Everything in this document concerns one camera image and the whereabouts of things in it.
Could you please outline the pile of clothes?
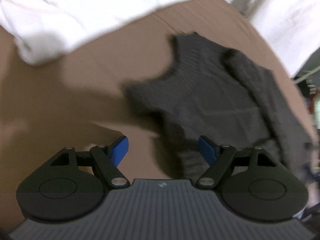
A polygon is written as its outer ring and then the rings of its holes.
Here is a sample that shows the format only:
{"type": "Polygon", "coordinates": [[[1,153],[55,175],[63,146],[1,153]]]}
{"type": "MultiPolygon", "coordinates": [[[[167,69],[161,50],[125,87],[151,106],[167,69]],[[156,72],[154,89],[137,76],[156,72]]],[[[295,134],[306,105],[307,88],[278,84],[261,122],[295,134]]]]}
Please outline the pile of clothes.
{"type": "Polygon", "coordinates": [[[304,98],[314,128],[319,130],[319,66],[296,75],[293,81],[304,98]]]}

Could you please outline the dark grey knit sweater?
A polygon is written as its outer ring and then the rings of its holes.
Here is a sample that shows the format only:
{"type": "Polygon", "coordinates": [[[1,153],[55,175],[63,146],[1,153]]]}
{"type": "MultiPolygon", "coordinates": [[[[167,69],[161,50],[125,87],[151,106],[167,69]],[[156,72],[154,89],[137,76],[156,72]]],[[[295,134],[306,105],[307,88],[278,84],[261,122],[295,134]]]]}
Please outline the dark grey knit sweater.
{"type": "Polygon", "coordinates": [[[174,37],[176,57],[162,76],[125,88],[132,109],[159,126],[184,178],[208,168],[198,140],[237,150],[262,147],[295,175],[309,164],[312,140],[271,70],[199,34],[174,37]]]}

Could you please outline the white duvet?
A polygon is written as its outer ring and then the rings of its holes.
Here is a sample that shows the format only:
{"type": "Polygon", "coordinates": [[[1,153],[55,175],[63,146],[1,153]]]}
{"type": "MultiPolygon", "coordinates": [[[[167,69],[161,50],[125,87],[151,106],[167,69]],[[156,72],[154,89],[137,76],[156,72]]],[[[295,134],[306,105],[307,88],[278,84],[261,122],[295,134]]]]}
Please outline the white duvet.
{"type": "MultiPolygon", "coordinates": [[[[1,26],[23,61],[53,60],[157,9],[188,0],[1,0],[1,26]]],[[[224,0],[267,41],[290,75],[319,48],[319,0],[224,0]]]]}

